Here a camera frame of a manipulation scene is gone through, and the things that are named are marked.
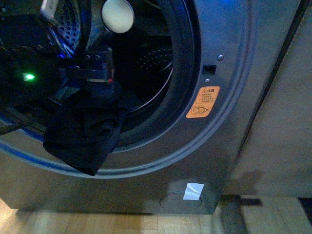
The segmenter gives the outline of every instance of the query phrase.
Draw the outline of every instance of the washing machine drum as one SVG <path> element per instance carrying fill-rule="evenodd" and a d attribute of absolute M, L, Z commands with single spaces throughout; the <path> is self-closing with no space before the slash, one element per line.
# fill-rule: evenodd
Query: washing machine drum
<path fill-rule="evenodd" d="M 231 59 L 221 62 L 221 44 L 203 31 L 213 23 L 198 21 L 203 13 L 197 12 L 194 3 L 179 0 L 88 2 L 2 3 L 5 9 L 0 22 L 2 53 L 12 55 L 12 51 L 18 53 L 17 48 L 26 48 L 35 61 L 49 61 L 55 69 L 49 71 L 49 76 L 45 75 L 44 66 L 33 67 L 29 72 L 26 57 L 16 55 L 20 65 L 17 76 L 23 79 L 19 85 L 32 88 L 22 93 L 18 101 L 10 100 L 10 106 L 2 109 L 2 120 L 9 123 L 31 118 L 34 123 L 23 128 L 22 134 L 16 133 L 15 140 L 4 136 L 6 147 L 14 144 L 19 152 L 14 153 L 15 156 L 38 167 L 88 176 L 42 148 L 43 137 L 49 132 L 50 143 L 59 144 L 60 151 L 68 150 L 71 160 L 79 160 L 76 153 L 71 154 L 73 151 L 62 144 L 72 140 L 66 139 L 66 128 L 62 129 L 65 134 L 62 139 L 51 133 L 54 128 L 72 124 L 75 117 L 60 112 L 73 108 L 77 105 L 73 100 L 79 99 L 84 103 L 82 106 L 87 107 L 80 110 L 90 122 L 98 116 L 88 112 L 90 107 L 117 110 L 112 118 L 118 120 L 107 124 L 114 125 L 112 128 L 120 124 L 120 128 L 114 145 L 105 152 L 111 151 L 96 177 L 146 174 L 186 157 L 216 131 L 243 88 L 240 84 L 244 83 L 241 74 L 245 67 L 239 65 L 245 57 L 239 55 L 249 49 L 248 27 L 241 27 L 248 22 L 247 16 L 237 14 L 223 22 L 227 27 L 224 25 L 220 33 L 229 43 L 227 54 Z M 49 81 L 49 87 L 56 90 L 40 92 L 36 89 L 40 80 Z M 33 95 L 23 98 L 29 92 Z M 16 141 L 19 137 L 23 137 L 23 141 Z M 97 150 L 106 149 L 99 144 L 102 140 L 95 140 L 99 145 Z"/>

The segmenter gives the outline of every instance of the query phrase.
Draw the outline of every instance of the black cloth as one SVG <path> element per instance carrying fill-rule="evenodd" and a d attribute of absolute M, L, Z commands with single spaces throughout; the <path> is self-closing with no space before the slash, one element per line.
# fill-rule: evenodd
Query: black cloth
<path fill-rule="evenodd" d="M 69 96 L 44 135 L 47 152 L 85 174 L 95 176 L 114 149 L 126 115 L 121 88 L 90 83 Z"/>

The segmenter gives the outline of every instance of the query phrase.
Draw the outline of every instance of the screw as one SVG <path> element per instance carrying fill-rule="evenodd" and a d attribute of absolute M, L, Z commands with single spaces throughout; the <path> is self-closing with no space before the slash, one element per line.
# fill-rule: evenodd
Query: screw
<path fill-rule="evenodd" d="M 219 55 L 219 56 L 217 57 L 217 60 L 218 60 L 218 61 L 222 61 L 223 59 L 224 59 L 223 55 Z"/>
<path fill-rule="evenodd" d="M 37 45 L 36 48 L 37 48 L 37 50 L 42 50 L 43 46 L 42 45 Z"/>

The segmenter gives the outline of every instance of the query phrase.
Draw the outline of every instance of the white sticker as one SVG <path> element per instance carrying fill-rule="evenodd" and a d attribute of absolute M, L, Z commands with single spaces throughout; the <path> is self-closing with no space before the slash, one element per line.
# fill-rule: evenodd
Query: white sticker
<path fill-rule="evenodd" d="M 196 200 L 200 198 L 201 191 L 203 191 L 205 184 L 188 183 L 185 189 L 183 200 Z"/>

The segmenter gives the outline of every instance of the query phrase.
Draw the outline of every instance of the white ball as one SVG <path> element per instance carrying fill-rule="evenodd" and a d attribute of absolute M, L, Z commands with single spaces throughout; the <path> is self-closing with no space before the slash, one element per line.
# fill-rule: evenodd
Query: white ball
<path fill-rule="evenodd" d="M 102 8 L 105 26 L 114 33 L 125 33 L 133 25 L 135 14 L 126 0 L 107 0 Z"/>

